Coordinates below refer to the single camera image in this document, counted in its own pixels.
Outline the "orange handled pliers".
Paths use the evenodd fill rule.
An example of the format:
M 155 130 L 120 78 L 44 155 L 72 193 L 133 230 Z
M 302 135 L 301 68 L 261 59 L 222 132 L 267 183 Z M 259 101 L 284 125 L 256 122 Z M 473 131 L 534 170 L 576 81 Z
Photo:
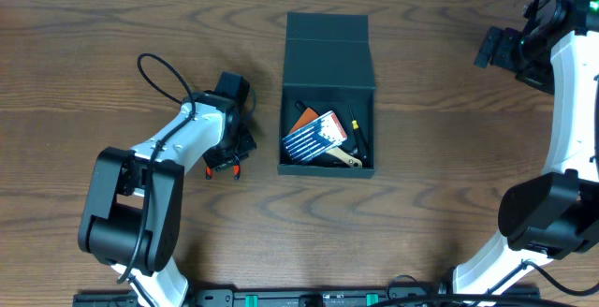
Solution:
M 233 178 L 238 180 L 241 176 L 241 165 L 221 165 L 218 167 L 211 168 L 209 166 L 205 167 L 205 178 L 210 180 L 216 172 L 221 172 L 227 169 L 231 169 L 233 171 Z

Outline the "black handled claw hammer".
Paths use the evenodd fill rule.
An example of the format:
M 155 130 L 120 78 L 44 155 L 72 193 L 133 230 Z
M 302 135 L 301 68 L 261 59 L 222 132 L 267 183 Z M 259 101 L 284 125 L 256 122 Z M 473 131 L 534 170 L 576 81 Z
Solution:
M 308 107 L 302 102 L 302 101 L 297 101 L 295 103 L 295 108 L 300 112 L 300 113 L 304 113 Z

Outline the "orange blade wooden scraper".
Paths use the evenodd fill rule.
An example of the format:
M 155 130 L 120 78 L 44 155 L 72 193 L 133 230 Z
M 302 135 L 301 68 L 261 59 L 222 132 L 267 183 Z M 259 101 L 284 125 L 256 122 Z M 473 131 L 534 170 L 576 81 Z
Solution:
M 304 110 L 300 110 L 300 112 L 301 116 L 290 129 L 289 133 L 297 131 L 318 117 L 318 114 L 312 108 L 305 108 Z M 362 161 L 351 153 L 344 151 L 340 146 L 326 151 L 323 155 L 333 157 L 335 163 L 343 163 L 349 168 L 362 168 Z

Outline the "blue screwdriver set case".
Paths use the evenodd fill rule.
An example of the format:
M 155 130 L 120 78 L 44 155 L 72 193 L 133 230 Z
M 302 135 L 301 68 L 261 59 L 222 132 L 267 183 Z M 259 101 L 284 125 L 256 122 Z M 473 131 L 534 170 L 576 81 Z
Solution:
M 330 110 L 282 138 L 293 164 L 307 164 L 347 140 L 337 115 Z

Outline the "dark green box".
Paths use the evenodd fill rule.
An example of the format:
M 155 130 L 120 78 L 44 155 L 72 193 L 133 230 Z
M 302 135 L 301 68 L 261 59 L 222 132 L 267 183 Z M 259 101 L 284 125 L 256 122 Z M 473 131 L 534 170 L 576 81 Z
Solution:
M 351 107 L 367 142 L 368 161 L 362 168 L 349 168 L 321 154 L 306 165 L 293 164 L 280 145 L 278 173 L 370 179 L 375 173 L 375 91 L 366 15 L 289 12 L 279 137 L 300 118 L 295 103 L 302 101 L 319 115 L 335 112 L 348 136 L 341 148 L 351 153 L 357 149 Z

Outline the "black yellow screwdriver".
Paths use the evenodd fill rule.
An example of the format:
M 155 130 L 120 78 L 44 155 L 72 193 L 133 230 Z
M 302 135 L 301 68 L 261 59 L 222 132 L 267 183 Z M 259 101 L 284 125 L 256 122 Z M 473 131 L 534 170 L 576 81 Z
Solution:
M 354 112 L 351 107 L 348 107 L 351 120 L 352 120 L 352 129 L 354 133 L 354 138 L 356 142 L 356 148 L 358 153 L 358 158 L 362 161 L 362 163 L 366 163 L 368 161 L 368 148 L 366 139 L 361 132 L 361 127 L 358 123 L 357 118 L 354 115 Z

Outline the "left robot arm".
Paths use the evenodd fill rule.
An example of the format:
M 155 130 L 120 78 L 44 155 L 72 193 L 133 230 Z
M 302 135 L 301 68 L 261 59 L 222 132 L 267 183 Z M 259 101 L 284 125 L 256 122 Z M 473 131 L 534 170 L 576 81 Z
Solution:
M 108 147 L 95 161 L 78 245 L 112 267 L 131 289 L 77 294 L 76 306 L 194 306 L 195 293 L 173 257 L 179 237 L 185 174 L 199 161 L 206 173 L 232 168 L 256 144 L 241 112 L 251 92 L 225 72 L 212 91 L 182 101 L 158 133 L 128 149 Z

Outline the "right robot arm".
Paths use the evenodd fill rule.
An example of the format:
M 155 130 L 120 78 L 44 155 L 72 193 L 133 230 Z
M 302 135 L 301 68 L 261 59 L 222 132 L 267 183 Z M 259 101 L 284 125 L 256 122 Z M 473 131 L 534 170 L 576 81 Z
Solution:
M 598 0 L 533 0 L 523 16 L 521 30 L 488 30 L 475 65 L 552 95 L 548 155 L 540 176 L 505 192 L 497 232 L 440 286 L 455 306 L 517 305 L 507 291 L 519 279 L 598 242 Z

